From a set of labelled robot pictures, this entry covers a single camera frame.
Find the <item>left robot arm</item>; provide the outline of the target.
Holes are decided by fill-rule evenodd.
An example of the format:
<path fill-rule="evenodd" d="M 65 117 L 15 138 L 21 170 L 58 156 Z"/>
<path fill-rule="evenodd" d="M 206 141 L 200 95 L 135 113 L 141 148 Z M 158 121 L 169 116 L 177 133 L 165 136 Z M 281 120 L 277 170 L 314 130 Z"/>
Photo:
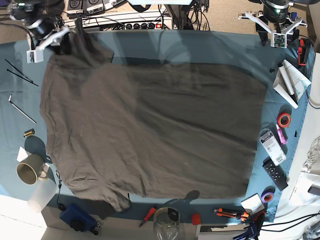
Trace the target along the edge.
<path fill-rule="evenodd" d="M 240 13 L 238 19 L 255 23 L 255 30 L 263 46 L 270 43 L 273 48 L 286 49 L 299 37 L 300 31 L 297 28 L 308 26 L 296 12 L 289 12 L 289 0 L 258 0 L 257 3 L 263 5 L 263 10 Z"/>

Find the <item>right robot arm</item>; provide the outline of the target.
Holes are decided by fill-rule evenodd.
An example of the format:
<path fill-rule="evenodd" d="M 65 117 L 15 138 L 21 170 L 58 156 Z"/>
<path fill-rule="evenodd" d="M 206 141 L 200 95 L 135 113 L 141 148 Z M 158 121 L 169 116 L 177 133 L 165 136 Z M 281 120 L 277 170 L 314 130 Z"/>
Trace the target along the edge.
<path fill-rule="evenodd" d="M 40 63 L 44 60 L 47 47 L 60 46 L 63 38 L 70 32 L 60 15 L 50 15 L 49 10 L 57 10 L 62 0 L 12 0 L 7 6 L 8 18 L 22 22 L 22 26 L 5 23 L 3 26 L 13 26 L 24 30 L 27 34 L 29 50 L 26 52 L 28 63 Z"/>

